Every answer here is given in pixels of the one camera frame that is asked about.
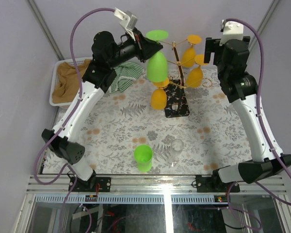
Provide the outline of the green wine glass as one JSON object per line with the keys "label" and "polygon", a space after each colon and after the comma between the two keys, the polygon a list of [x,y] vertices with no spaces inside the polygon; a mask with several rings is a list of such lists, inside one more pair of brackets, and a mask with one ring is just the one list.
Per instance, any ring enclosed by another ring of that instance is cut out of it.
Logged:
{"label": "green wine glass", "polygon": [[[165,30],[152,30],[146,33],[148,39],[156,42],[167,39],[169,33]],[[163,82],[168,76],[168,62],[165,55],[159,51],[147,63],[147,78],[154,83]]]}

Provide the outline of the orange wine glass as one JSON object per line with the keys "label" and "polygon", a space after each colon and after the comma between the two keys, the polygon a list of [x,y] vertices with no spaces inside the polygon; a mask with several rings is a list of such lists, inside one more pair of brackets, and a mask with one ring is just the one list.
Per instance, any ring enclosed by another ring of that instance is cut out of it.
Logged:
{"label": "orange wine glass", "polygon": [[187,41],[190,46],[185,50],[180,62],[183,67],[191,68],[195,64],[194,58],[196,56],[196,52],[194,46],[199,44],[202,39],[198,35],[191,34],[187,37]]}
{"label": "orange wine glass", "polygon": [[187,78],[187,86],[191,88],[197,88],[202,83],[203,72],[201,66],[204,65],[204,55],[196,55],[194,61],[197,64],[197,67],[191,70]]}

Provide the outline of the orange plastic cup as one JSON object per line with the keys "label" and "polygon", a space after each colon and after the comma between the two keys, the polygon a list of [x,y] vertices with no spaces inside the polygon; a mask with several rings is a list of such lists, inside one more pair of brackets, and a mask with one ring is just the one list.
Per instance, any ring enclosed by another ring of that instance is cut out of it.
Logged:
{"label": "orange plastic cup", "polygon": [[153,82],[153,85],[157,87],[151,95],[151,107],[156,110],[162,110],[167,105],[167,94],[164,89],[169,85],[169,79],[166,78],[162,82]]}

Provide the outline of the gold wine glass rack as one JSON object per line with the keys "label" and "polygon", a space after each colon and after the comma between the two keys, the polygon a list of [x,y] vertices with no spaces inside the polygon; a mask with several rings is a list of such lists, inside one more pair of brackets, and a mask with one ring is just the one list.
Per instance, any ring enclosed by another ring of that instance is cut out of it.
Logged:
{"label": "gold wine glass rack", "polygon": [[[197,67],[195,63],[191,68],[186,68],[181,65],[182,56],[179,56],[177,46],[179,43],[172,42],[172,51],[175,56],[175,62],[172,64],[176,65],[178,68],[177,77],[168,77],[169,85],[164,89],[167,94],[167,105],[164,109],[166,118],[176,118],[176,117],[187,117],[190,114],[190,109],[188,106],[187,98],[185,95],[185,89],[190,89],[187,86],[187,78],[191,70]],[[202,83],[200,86],[206,86],[206,80],[209,80],[203,76]]]}

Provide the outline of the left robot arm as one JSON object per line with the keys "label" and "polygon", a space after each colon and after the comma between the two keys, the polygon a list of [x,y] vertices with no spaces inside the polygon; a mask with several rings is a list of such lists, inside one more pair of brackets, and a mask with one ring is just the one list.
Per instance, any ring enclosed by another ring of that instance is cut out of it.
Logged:
{"label": "left robot arm", "polygon": [[126,41],[117,44],[108,31],[95,35],[93,59],[82,77],[77,95],[61,121],[53,129],[42,132],[46,146],[72,166],[81,188],[88,192],[94,190],[97,183],[93,169],[83,157],[85,147],[76,142],[77,132],[116,78],[116,66],[134,57],[145,62],[163,49],[161,43],[144,37],[136,28],[132,35],[126,33],[124,37]]}

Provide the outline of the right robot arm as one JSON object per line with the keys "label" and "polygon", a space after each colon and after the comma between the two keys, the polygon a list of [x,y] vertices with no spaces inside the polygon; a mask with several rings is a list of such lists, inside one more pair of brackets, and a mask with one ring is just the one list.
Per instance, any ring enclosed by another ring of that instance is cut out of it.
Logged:
{"label": "right robot arm", "polygon": [[246,72],[249,40],[246,36],[220,45],[219,39],[206,39],[204,61],[209,62],[214,53],[213,63],[217,66],[221,89],[241,119],[252,157],[249,161],[213,172],[211,185],[219,192],[231,182],[253,183],[280,173],[283,165],[291,166],[291,155],[283,153],[268,125],[263,107],[257,105],[258,84]]}

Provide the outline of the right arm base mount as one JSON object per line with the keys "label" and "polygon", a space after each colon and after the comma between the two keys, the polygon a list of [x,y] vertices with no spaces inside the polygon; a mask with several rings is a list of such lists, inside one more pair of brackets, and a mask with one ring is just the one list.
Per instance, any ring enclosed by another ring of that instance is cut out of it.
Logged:
{"label": "right arm base mount", "polygon": [[212,175],[196,175],[195,181],[198,193],[226,193],[232,183],[223,183]]}

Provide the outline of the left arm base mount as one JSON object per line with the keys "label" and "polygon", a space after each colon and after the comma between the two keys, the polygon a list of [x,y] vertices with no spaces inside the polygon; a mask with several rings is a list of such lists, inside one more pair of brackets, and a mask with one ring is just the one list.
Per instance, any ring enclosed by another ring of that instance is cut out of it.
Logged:
{"label": "left arm base mount", "polygon": [[87,181],[78,178],[74,187],[75,176],[73,174],[67,175],[70,179],[68,190],[72,192],[110,192],[111,177],[99,177],[94,172]]}

